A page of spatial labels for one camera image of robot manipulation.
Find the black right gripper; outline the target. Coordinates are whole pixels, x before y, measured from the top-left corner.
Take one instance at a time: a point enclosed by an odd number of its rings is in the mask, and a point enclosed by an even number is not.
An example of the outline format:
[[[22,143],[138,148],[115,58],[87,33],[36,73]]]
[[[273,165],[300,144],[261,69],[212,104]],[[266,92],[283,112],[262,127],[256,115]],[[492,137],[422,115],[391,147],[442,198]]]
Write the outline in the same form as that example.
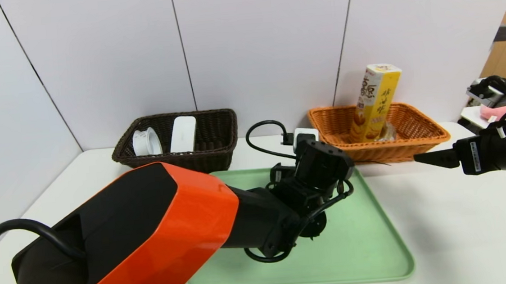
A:
[[[415,162],[455,169],[460,166],[467,175],[506,171],[506,137],[473,136],[458,140],[452,149],[415,154]]]

